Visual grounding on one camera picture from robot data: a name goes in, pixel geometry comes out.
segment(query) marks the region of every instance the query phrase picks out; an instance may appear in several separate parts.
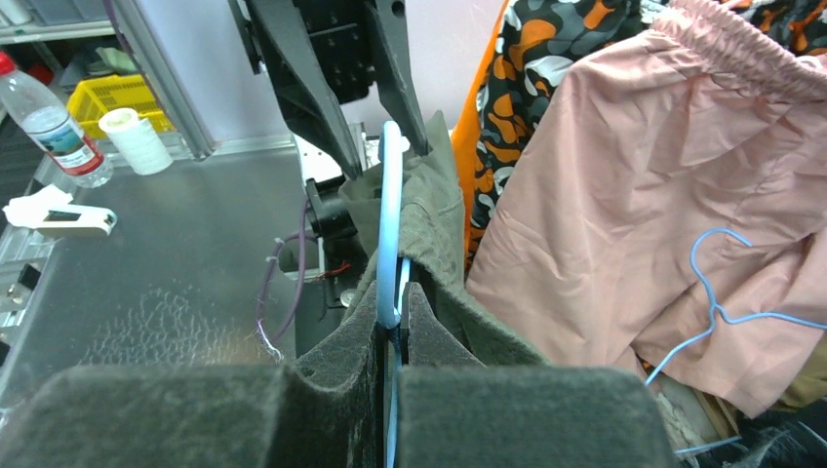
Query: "gray foam pad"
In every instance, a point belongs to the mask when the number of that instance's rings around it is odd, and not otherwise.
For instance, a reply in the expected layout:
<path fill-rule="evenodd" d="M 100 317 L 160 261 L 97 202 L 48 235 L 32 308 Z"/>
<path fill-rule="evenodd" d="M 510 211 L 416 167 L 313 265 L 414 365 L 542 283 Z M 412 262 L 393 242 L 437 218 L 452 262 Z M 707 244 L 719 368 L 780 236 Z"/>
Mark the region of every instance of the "gray foam pad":
<path fill-rule="evenodd" d="M 654 400 L 619 370 L 407 367 L 399 401 L 403 468 L 677 464 Z"/>
<path fill-rule="evenodd" d="M 434 317 L 421 285 L 408 283 L 406 292 L 403 307 L 408 313 L 411 366 L 483 365 Z"/>
<path fill-rule="evenodd" d="M 292 364 L 74 368 L 0 433 L 3 467 L 374 467 L 375 286 Z"/>

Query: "bottle label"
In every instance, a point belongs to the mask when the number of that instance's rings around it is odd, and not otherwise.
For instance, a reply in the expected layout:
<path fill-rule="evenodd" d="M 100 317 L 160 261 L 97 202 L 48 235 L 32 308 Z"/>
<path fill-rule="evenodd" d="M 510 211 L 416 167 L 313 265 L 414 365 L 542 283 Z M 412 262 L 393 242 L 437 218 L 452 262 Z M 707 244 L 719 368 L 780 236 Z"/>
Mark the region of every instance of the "bottle label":
<path fill-rule="evenodd" d="M 53 130 L 29 136 L 70 176 L 86 175 L 103 164 L 103 155 L 72 118 Z"/>

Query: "hanger hook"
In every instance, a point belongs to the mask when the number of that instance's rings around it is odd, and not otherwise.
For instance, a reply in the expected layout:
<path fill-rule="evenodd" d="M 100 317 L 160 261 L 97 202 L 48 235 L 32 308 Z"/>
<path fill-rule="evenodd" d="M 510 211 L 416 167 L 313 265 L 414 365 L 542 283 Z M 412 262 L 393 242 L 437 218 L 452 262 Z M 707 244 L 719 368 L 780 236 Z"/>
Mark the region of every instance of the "hanger hook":
<path fill-rule="evenodd" d="M 697 251 L 700 248 L 700 245 L 703 244 L 703 241 L 705 241 L 707 237 L 713 236 L 715 234 L 729 234 L 744 246 L 752 247 L 752 243 L 746 240 L 744 236 L 725 227 L 716 227 L 715 229 L 710 229 L 704 232 L 700 235 L 700 237 L 698 237 L 695 240 L 695 243 L 692 244 L 692 250 L 689 251 L 689 265 L 692 267 L 692 271 L 695 272 L 695 276 L 697 276 L 698 280 L 700 280 L 700 282 L 703 284 L 703 289 L 706 290 L 706 295 L 709 298 L 710 320 L 714 320 L 715 309 L 719 308 L 720 306 L 718 305 L 718 298 L 716 298 L 715 296 L 715 289 L 712 287 L 712 283 L 709 282 L 709 279 L 706 277 L 706 275 L 704 275 L 703 272 L 700 271 L 700 268 L 698 268 L 696 258 Z"/>

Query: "black mechanical arm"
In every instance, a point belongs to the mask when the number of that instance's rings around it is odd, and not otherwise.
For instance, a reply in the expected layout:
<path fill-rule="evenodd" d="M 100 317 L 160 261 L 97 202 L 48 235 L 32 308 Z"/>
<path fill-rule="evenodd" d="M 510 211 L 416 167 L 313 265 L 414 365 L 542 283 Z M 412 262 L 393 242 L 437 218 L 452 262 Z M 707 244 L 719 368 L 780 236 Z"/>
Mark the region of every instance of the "black mechanical arm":
<path fill-rule="evenodd" d="M 376 83 L 379 101 L 417 154 L 428 153 L 408 55 L 404 0 L 229 0 L 253 70 L 266 70 L 288 127 L 362 172 L 341 105 Z"/>

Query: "camouflage print fabric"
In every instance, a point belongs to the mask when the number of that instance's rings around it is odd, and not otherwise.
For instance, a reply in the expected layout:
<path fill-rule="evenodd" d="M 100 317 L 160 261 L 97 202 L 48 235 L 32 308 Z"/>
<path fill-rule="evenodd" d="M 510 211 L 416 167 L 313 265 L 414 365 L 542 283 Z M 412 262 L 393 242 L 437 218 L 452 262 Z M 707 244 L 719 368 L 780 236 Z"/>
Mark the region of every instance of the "camouflage print fabric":
<path fill-rule="evenodd" d="M 667 5 L 668 0 L 509 1 L 488 77 L 477 94 L 481 131 L 466 269 L 514 166 L 571 65 L 648 28 Z M 825 6 L 827 0 L 745 0 L 733 11 L 793 54 L 820 55 L 827 53 Z"/>

